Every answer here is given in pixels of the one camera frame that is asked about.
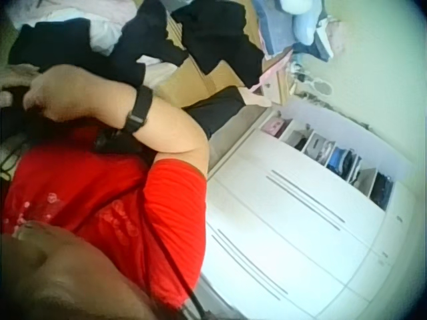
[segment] black wristband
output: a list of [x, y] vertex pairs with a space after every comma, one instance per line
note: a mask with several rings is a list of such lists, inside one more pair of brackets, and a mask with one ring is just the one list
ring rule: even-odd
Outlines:
[[135, 105], [126, 117], [123, 131], [133, 134], [143, 127], [152, 103], [153, 91], [148, 87], [141, 86], [136, 93]]

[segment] shirt sleeve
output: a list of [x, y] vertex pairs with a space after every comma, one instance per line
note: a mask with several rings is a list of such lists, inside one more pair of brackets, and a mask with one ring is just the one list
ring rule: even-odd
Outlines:
[[156, 162], [143, 190], [147, 282], [151, 294], [180, 307], [187, 293], [161, 248], [164, 243], [185, 282], [193, 289], [205, 253], [205, 177], [177, 159]]

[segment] white wardrobe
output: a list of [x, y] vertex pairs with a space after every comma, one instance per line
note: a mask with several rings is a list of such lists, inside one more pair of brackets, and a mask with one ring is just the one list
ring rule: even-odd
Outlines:
[[[273, 137], [262, 128], [277, 116], [289, 125]], [[300, 151], [291, 140], [304, 134]], [[361, 156], [357, 187], [304, 152], [318, 137]], [[411, 169], [333, 111], [297, 98], [267, 109], [210, 173], [203, 282], [248, 319], [356, 319], [402, 248]], [[378, 173], [393, 181], [386, 210], [370, 199]]]

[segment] red t-shirt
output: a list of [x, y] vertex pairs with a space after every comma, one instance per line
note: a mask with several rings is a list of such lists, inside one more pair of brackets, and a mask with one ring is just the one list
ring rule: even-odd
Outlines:
[[149, 170], [138, 157], [95, 154], [92, 140], [73, 132], [24, 155], [5, 200], [3, 232], [28, 220], [63, 227], [155, 298], [180, 307], [187, 294], [147, 223], [194, 288], [205, 252], [205, 177], [175, 159]]

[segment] white wall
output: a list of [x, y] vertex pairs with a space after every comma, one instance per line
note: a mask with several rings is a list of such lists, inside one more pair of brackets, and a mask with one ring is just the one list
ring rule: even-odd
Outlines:
[[413, 161], [407, 186], [425, 194], [426, 26], [407, 0], [326, 0], [329, 14], [346, 23], [346, 51], [304, 66], [334, 87], [322, 98], [369, 123]]
[[426, 24], [405, 0], [326, 0], [326, 7], [345, 21], [347, 37], [346, 51], [329, 63], [303, 60], [313, 75], [334, 87], [334, 95], [322, 99], [369, 123], [416, 168], [406, 181], [419, 201], [405, 246], [359, 317], [401, 319], [426, 280]]

